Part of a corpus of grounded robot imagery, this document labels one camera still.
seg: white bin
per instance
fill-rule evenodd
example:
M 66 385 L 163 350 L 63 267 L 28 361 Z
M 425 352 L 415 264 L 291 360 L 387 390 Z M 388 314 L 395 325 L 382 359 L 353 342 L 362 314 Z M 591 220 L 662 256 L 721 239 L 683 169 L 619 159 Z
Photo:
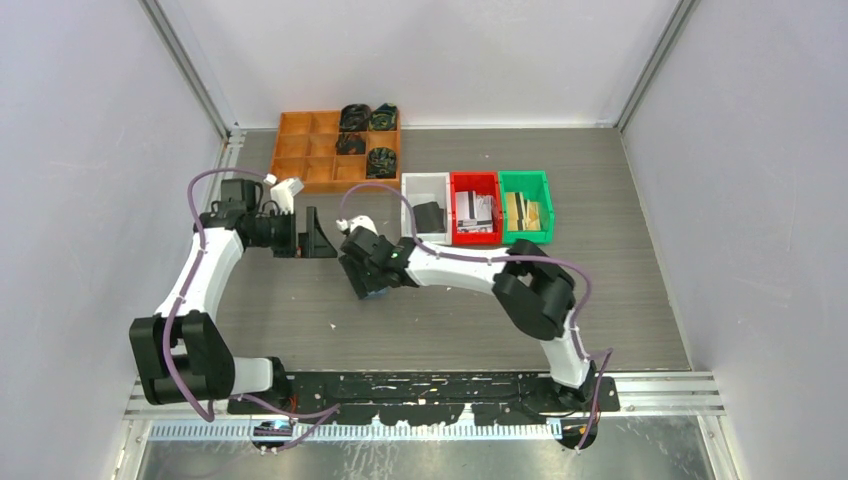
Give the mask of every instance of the white bin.
M 401 174 L 400 190 L 414 207 L 427 202 L 439 204 L 439 208 L 445 211 L 445 233 L 420 233 L 418 237 L 427 242 L 439 245 L 450 245 L 451 225 L 453 215 L 451 213 L 450 198 L 450 173 L 404 173 Z M 412 236 L 412 214 L 401 205 L 400 225 L 401 235 Z

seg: white object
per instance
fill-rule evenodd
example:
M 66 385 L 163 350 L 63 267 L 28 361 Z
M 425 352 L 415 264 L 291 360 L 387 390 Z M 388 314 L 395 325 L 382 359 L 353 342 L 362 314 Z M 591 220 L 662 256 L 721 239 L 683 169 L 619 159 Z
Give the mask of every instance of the white object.
M 274 365 L 267 358 L 233 357 L 236 379 L 230 395 L 264 392 L 274 381 Z
M 294 212 L 294 196 L 303 190 L 303 182 L 291 177 L 271 187 L 271 200 L 277 202 L 283 213 Z
M 474 256 L 478 258 L 503 257 L 507 255 L 506 248 L 494 250 L 470 250 L 466 248 L 445 247 L 425 243 L 426 246 L 441 253 Z M 475 292 L 492 295 L 495 285 L 495 274 L 503 271 L 504 263 L 466 262 L 430 255 L 416 247 L 409 255 L 409 266 L 406 273 L 415 283 L 422 287 L 444 285 L 460 287 Z
M 460 287 L 475 292 L 492 294 L 495 285 L 495 275 L 501 273 L 503 262 L 468 262 L 444 258 L 441 254 L 453 253 L 465 256 L 490 259 L 507 255 L 507 248 L 494 250 L 471 250 L 466 248 L 443 247 L 433 244 L 426 246 L 436 250 L 440 256 L 431 255 L 419 247 L 409 255 L 409 265 L 406 273 L 418 285 L 443 285 Z M 566 317 L 569 324 L 572 310 Z M 551 377 L 557 383 L 570 388 L 579 388 L 589 373 L 589 362 L 581 360 L 577 353 L 578 345 L 571 339 L 571 331 L 566 330 L 562 337 L 549 341 L 541 341 L 542 349 L 551 366 Z
M 366 230 L 371 230 L 374 234 L 379 235 L 377 232 L 377 226 L 374 224 L 374 220 L 371 220 L 371 217 L 359 215 L 351 218 L 350 220 L 336 220 L 336 228 L 338 228 L 342 233 L 352 233 L 356 230 L 356 227 L 363 227 Z
M 438 245 L 451 244 L 453 225 L 453 199 L 450 195 L 450 173 L 404 173 L 401 174 L 400 191 L 413 207 L 436 202 L 445 211 L 445 233 L 419 233 L 418 238 Z M 412 214 L 401 202 L 400 232 L 404 237 L 412 236 Z

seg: storage bin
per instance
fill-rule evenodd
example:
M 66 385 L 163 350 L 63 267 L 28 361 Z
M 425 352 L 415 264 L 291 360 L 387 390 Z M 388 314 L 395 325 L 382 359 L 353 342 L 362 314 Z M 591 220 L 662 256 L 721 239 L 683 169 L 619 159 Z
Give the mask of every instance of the storage bin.
M 450 198 L 451 213 L 451 243 L 453 245 L 500 245 L 503 233 L 503 217 L 501 216 L 501 190 L 497 172 L 451 172 Z M 462 233 L 456 225 L 456 192 L 475 191 L 478 195 L 491 195 L 492 233 Z
M 509 210 L 503 209 L 503 243 L 512 245 L 519 238 L 538 244 L 551 243 L 554 238 L 556 213 L 551 201 L 551 190 L 548 188 L 548 176 L 544 171 L 515 171 L 502 170 L 498 172 L 501 188 L 501 198 L 507 198 L 507 192 L 521 192 L 526 200 L 539 202 L 539 219 L 541 230 L 514 232 L 507 230 L 509 225 Z
M 450 194 L 450 174 L 441 173 L 404 173 L 401 175 L 401 192 L 414 207 L 428 202 L 436 202 L 444 209 L 445 233 L 419 233 L 418 238 L 439 245 L 450 245 L 453 225 L 453 196 Z M 412 236 L 412 215 L 401 205 L 401 235 Z

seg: metal frame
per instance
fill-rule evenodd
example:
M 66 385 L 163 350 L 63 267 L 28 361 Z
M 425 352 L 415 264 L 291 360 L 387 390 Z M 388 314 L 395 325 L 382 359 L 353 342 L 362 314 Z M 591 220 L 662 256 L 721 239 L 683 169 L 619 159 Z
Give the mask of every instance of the metal frame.
M 660 36 L 660 41 L 654 48 L 654 52 L 651 54 L 651 58 L 648 60 L 645 68 L 642 70 L 642 74 L 639 75 L 639 80 L 636 82 L 636 86 L 630 93 L 627 103 L 624 104 L 624 110 L 622 110 L 621 116 L 615 124 L 615 128 L 618 129 L 619 132 L 624 133 L 627 125 L 636 113 L 636 109 L 639 108 L 639 105 L 642 103 L 642 99 L 645 97 L 648 87 L 650 87 L 651 82 L 653 82 L 654 77 L 663 62 L 666 57 L 668 57 L 668 53 L 677 42 L 680 32 L 683 31 L 683 27 L 686 26 L 686 22 L 689 20 L 689 17 L 692 15 L 692 12 L 695 10 L 695 7 L 698 6 L 700 1 L 701 0 L 680 0 L 678 2 L 677 7 L 674 9 L 674 13 L 671 14 L 671 18 Z
M 605 412 L 604 417 L 696 416 L 715 476 L 719 480 L 737 480 L 721 421 L 724 405 L 718 386 L 709 372 L 616 372 L 621 402 L 620 412 Z M 161 441 L 250 441 L 253 427 L 267 420 L 288 418 L 282 415 L 231 415 L 227 400 L 214 403 L 217 419 L 209 424 L 199 419 L 186 403 L 154 406 L 147 403 L 141 385 L 136 382 L 124 415 L 122 438 L 114 480 L 134 480 L 148 445 Z M 299 436 L 308 426 L 294 425 L 292 435 Z M 449 426 L 410 427 L 399 423 L 390 427 L 375 420 L 371 425 L 322 425 L 306 442 L 339 441 L 433 441 L 433 440 L 535 440 L 549 439 L 561 433 L 559 420 L 547 425 L 490 426 L 474 425 L 470 408 Z M 265 441 L 292 437 L 263 436 Z
M 239 153 L 241 153 L 241 147 L 243 146 L 243 131 L 239 128 L 233 129 L 233 131 L 230 132 L 230 137 L 221 150 L 220 155 L 218 155 L 218 158 L 215 160 L 215 166 L 212 168 L 235 167 Z M 232 173 L 218 173 L 212 175 L 209 180 L 209 190 L 206 194 L 206 199 L 203 205 L 208 207 L 214 200 L 217 200 L 218 193 L 221 191 L 221 180 L 232 178 L 232 176 Z
M 182 42 L 180 42 L 179 37 L 177 37 L 177 33 L 174 31 L 173 25 L 171 25 L 171 22 L 165 15 L 159 0 L 138 1 L 147 13 L 147 16 L 150 18 L 150 22 L 156 29 L 159 37 L 162 39 L 162 43 L 165 44 L 165 48 L 174 59 L 174 63 L 180 70 L 180 73 L 182 73 L 186 82 L 188 82 L 189 88 L 195 98 L 197 98 L 197 101 L 200 102 L 201 107 L 203 107 L 203 110 L 209 117 L 209 121 L 212 122 L 212 126 L 215 127 L 215 130 L 221 138 L 227 138 L 230 134 L 231 128 L 226 125 L 226 122 L 224 122 L 221 112 L 212 100 L 212 96 L 209 95 L 206 86 L 203 84 L 200 75 L 197 73 L 197 69 L 191 63 L 188 52 Z
M 604 412 L 604 417 L 644 417 L 680 415 L 724 415 L 724 404 L 713 376 L 709 372 L 633 372 L 610 373 L 615 378 L 620 412 Z M 228 400 L 214 402 L 218 419 L 244 419 L 248 416 L 227 413 Z M 251 418 L 285 419 L 282 415 L 254 415 Z M 150 405 L 136 382 L 127 403 L 125 420 L 198 420 L 197 413 L 187 403 Z

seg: white wall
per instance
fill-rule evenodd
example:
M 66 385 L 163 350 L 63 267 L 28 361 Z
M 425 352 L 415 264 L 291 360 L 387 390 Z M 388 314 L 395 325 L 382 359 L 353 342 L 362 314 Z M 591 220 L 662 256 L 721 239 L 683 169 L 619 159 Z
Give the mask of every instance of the white wall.
M 848 4 L 701 2 L 625 136 L 753 479 L 844 478 Z
M 618 119 L 677 0 L 163 4 L 245 128 L 384 101 L 416 126 L 586 126 Z
M 176 278 L 184 186 L 221 143 L 136 0 L 0 11 L 0 478 L 108 478 L 127 330 Z

